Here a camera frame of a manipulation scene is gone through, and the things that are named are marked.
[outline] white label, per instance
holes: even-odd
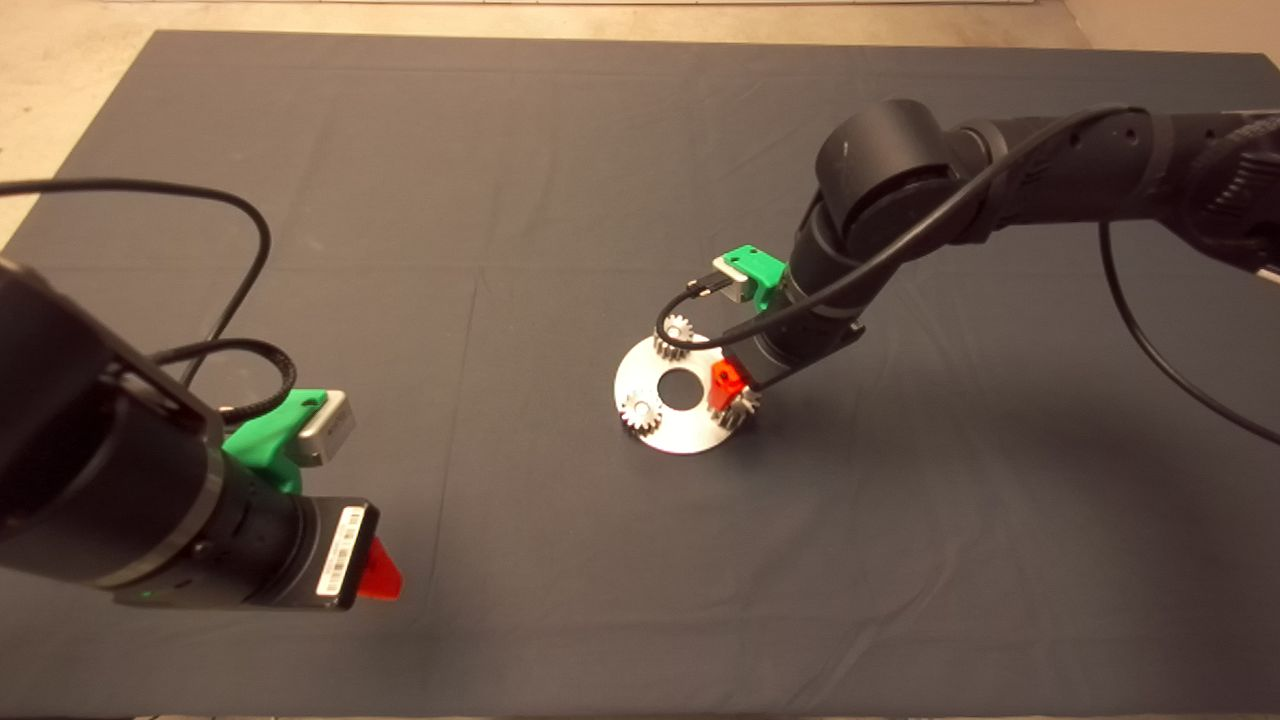
[[[329,557],[325,559],[324,571],[320,573],[316,594],[335,597],[342,589],[342,579],[347,577],[347,568],[351,565],[351,551],[356,547],[360,524],[364,521],[364,507],[352,505],[342,510],[342,516],[338,518],[338,530],[333,534],[333,543],[329,546]]]

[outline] metal plate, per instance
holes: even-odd
[[[694,340],[701,342],[707,338],[695,334]],[[649,447],[673,455],[692,455],[710,450],[733,434],[733,430],[722,428],[707,409],[712,365],[723,359],[724,355],[719,350],[695,350],[684,357],[668,360],[658,354],[653,336],[649,336],[637,342],[618,365],[618,373],[613,378],[614,407],[622,413],[631,393],[646,396],[649,402],[657,404],[662,421],[649,433],[636,433],[637,439]],[[676,369],[691,372],[703,386],[701,398],[689,410],[676,410],[662,402],[662,396],[658,395],[658,380]]]

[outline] small metal gear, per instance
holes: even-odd
[[[662,409],[655,398],[632,392],[618,407],[622,424],[635,434],[649,434],[662,423]]]
[[[755,414],[760,406],[760,393],[744,388],[723,410],[712,410],[712,419],[726,430],[736,430],[739,425]]]
[[[662,323],[662,329],[667,333],[667,337],[673,337],[684,342],[694,340],[694,324],[684,315],[667,315],[667,319]],[[667,360],[678,360],[689,355],[687,350],[669,345],[657,331],[653,333],[653,348]]]

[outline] black cylindrical housing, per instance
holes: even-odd
[[[74,423],[50,425],[0,478],[0,486],[13,488],[10,501],[26,507],[0,530],[0,565],[96,583],[147,555],[188,518],[211,482],[202,438],[128,393],[105,402],[79,405]],[[84,464],[65,466],[60,457]],[[41,492],[41,486],[60,489],[38,506],[15,493]]]
[[[305,534],[298,498],[223,454],[223,489],[198,534],[159,570],[113,588],[151,607],[234,607],[288,566]]]
[[[1055,118],[961,126],[998,160]],[[1152,219],[1172,211],[1193,160],[1248,120],[1234,113],[1102,118],[1046,143],[992,186],[991,229],[1019,224]]]
[[[818,188],[837,232],[884,195],[886,183],[904,186],[946,176],[950,149],[928,108],[915,100],[877,102],[837,127],[818,151]]]

